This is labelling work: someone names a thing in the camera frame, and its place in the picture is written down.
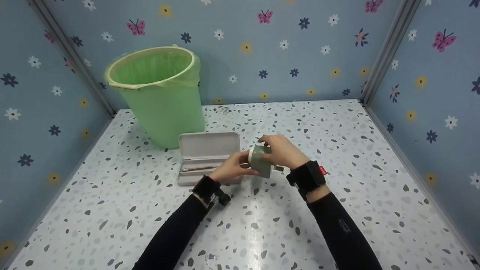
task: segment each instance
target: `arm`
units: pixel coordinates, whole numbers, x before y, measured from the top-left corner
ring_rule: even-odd
[[[263,135],[258,142],[270,146],[272,153],[261,158],[273,164],[294,170],[310,161],[281,134]],[[339,270],[382,269],[367,240],[326,185],[307,193],[306,198]]]
[[[190,195],[160,227],[132,270],[174,269],[207,213],[205,204]]]
[[[326,185],[306,197],[338,269],[382,270],[360,229]]]
[[[258,175],[242,168],[248,161],[248,151],[233,153],[209,176],[220,184],[230,184],[241,175]],[[152,238],[132,270],[172,270],[188,242],[208,213],[207,203],[197,194],[190,195],[169,217]]]

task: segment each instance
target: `pink butterfly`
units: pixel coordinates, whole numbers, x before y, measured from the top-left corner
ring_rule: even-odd
[[[365,2],[365,12],[375,13],[377,12],[378,7],[384,2],[384,0],[371,0]]]
[[[130,29],[130,31],[132,32],[132,34],[134,36],[136,35],[142,35],[142,36],[145,36],[145,21],[144,20],[141,20],[141,21],[138,21],[137,19],[137,23],[134,23],[132,22],[132,20],[129,20],[131,23],[127,23],[127,27],[128,29]]]
[[[456,36],[452,36],[453,32],[448,36],[445,36],[445,32],[447,29],[444,30],[444,34],[442,36],[442,32],[438,31],[435,35],[435,42],[432,44],[432,47],[437,47],[439,52],[445,51],[445,47],[449,46],[456,40]]]
[[[273,11],[271,10],[267,10],[266,13],[262,11],[262,13],[258,13],[258,20],[260,21],[261,24],[263,23],[269,24],[270,18],[272,18],[272,15],[273,15]]]
[[[43,34],[43,36],[50,41],[50,43],[55,42],[55,38],[53,37],[52,34],[50,34],[49,31],[45,30],[46,33]]]

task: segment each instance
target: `blue wallpaper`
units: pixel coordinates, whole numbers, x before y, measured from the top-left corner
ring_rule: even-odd
[[[478,6],[422,1],[372,109],[480,253]]]
[[[0,1],[0,269],[107,123],[26,1]]]
[[[102,84],[119,56],[157,46],[202,61],[203,104],[359,98],[398,0],[48,1]],[[115,89],[106,95],[127,105]]]

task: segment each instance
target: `green bucket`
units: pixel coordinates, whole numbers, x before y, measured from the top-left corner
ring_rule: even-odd
[[[190,50],[173,45],[137,51],[113,62],[105,78],[155,144],[178,148],[180,134],[204,131],[200,59]]]

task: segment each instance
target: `table surface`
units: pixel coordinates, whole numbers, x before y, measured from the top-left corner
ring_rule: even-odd
[[[282,133],[318,160],[384,269],[473,269],[356,100],[204,106],[204,115],[207,131],[235,131],[243,149]],[[180,162],[120,110],[10,269],[131,269],[191,192],[175,182]],[[208,213],[178,269],[335,269],[283,173],[223,189],[231,203]]]

